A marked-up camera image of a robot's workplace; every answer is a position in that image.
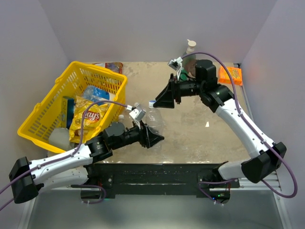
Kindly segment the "clear plastic bottle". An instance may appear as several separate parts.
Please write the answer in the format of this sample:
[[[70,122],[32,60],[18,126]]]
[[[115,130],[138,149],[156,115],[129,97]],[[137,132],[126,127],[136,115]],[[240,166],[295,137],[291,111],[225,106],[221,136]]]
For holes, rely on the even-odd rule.
[[[161,134],[163,134],[164,121],[159,109],[151,109],[149,107],[146,109],[146,124],[149,126],[149,128],[155,128]]]

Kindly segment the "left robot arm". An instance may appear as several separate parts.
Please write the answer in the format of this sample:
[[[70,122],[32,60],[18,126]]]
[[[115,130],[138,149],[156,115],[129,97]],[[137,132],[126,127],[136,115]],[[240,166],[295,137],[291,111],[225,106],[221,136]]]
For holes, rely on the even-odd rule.
[[[164,136],[147,124],[130,129],[114,122],[100,134],[75,149],[48,158],[29,161],[16,160],[9,174],[13,201],[24,203],[38,196],[47,187],[59,187],[56,177],[60,173],[75,175],[73,169],[94,164],[112,156],[113,150],[139,143],[151,148],[164,140]]]

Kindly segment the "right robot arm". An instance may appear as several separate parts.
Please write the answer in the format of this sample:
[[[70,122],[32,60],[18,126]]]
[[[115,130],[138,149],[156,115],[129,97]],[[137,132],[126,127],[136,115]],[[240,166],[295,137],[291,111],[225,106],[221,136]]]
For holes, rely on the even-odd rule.
[[[267,137],[244,113],[231,90],[218,83],[216,67],[210,60],[195,62],[195,79],[180,81],[171,75],[167,86],[155,98],[156,108],[174,108],[185,96],[200,97],[202,103],[222,118],[246,148],[249,160],[225,162],[212,176],[213,184],[224,187],[230,179],[245,177],[253,183],[262,181],[281,165],[286,146]]]

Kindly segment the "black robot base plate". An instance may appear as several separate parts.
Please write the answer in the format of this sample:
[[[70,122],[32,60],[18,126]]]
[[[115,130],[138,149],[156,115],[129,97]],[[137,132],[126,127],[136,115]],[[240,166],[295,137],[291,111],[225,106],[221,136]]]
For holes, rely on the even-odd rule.
[[[83,199],[115,198],[117,195],[196,196],[209,194],[224,203],[230,191],[239,188],[238,179],[221,184],[219,164],[93,164],[86,167],[88,181]]]

